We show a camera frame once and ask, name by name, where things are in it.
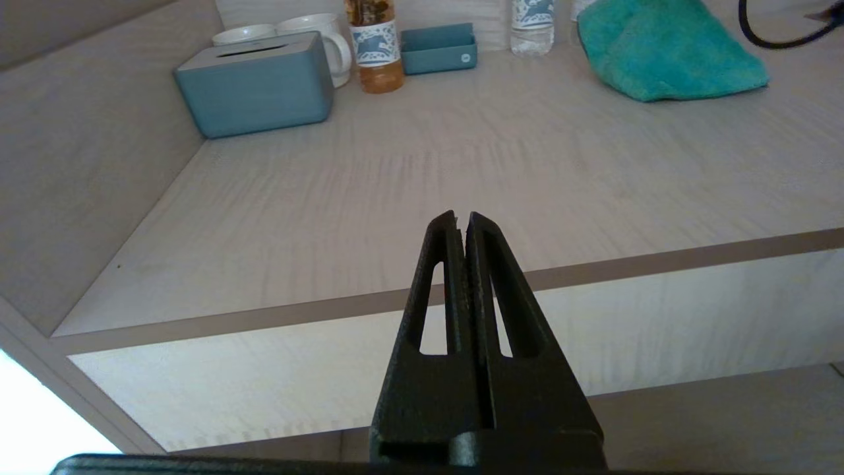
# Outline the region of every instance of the white mug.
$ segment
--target white mug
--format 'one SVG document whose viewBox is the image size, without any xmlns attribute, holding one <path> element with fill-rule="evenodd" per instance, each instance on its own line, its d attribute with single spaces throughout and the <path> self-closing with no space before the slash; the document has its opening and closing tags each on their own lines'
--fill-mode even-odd
<svg viewBox="0 0 844 475">
<path fill-rule="evenodd" d="M 223 46 L 244 41 L 274 38 L 275 36 L 275 27 L 272 25 L 249 25 L 218 33 L 211 38 L 211 42 L 214 43 L 214 46 Z"/>
<path fill-rule="evenodd" d="M 302 33 L 304 31 L 319 31 L 322 33 L 322 43 L 325 46 L 325 56 L 331 69 L 331 81 L 334 87 L 349 82 L 349 71 L 352 69 L 352 50 L 349 43 L 340 35 L 340 23 L 335 14 L 314 14 L 285 20 L 275 25 L 279 35 Z"/>
</svg>

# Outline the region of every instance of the teal towel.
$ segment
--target teal towel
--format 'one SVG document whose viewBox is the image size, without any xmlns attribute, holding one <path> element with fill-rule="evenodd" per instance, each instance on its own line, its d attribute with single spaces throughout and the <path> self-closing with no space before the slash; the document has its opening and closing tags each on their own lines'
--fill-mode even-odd
<svg viewBox="0 0 844 475">
<path fill-rule="evenodd" d="M 726 96 L 769 81 L 700 0 L 598 0 L 577 20 L 598 77 L 638 101 Z"/>
</svg>

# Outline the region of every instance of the bright light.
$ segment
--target bright light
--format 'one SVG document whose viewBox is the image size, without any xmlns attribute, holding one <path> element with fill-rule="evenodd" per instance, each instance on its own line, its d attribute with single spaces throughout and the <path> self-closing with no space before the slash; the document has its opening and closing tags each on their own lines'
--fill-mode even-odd
<svg viewBox="0 0 844 475">
<path fill-rule="evenodd" d="M 78 453 L 120 453 L 0 351 L 0 475 L 45 475 Z"/>
</svg>

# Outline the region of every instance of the teal tissue box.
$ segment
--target teal tissue box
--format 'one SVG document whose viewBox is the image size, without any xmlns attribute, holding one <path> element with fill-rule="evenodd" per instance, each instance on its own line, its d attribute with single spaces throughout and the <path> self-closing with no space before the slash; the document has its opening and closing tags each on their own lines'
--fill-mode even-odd
<svg viewBox="0 0 844 475">
<path fill-rule="evenodd" d="M 202 50 L 175 71 L 208 138 L 321 122 L 334 87 L 315 31 Z"/>
</svg>

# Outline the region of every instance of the wall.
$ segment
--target wall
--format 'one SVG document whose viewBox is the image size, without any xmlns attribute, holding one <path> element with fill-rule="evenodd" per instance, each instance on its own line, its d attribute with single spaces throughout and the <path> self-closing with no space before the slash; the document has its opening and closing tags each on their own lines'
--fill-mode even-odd
<svg viewBox="0 0 844 475">
<path fill-rule="evenodd" d="M 393 0 L 400 30 L 471 22 L 482 51 L 498 51 L 510 45 L 511 0 Z M 306 14 L 329 12 L 345 17 L 341 0 L 216 0 L 225 28 L 258 23 L 278 23 Z M 720 18 L 738 22 L 738 0 L 704 0 Z M 755 0 L 749 2 L 754 14 L 817 0 Z M 556 2 L 556 40 L 567 41 L 570 35 L 571 0 Z"/>
<path fill-rule="evenodd" d="M 173 0 L 0 0 L 0 68 Z"/>
<path fill-rule="evenodd" d="M 0 295 L 44 335 L 203 143 L 171 72 L 221 29 L 181 0 L 0 74 Z"/>
</svg>

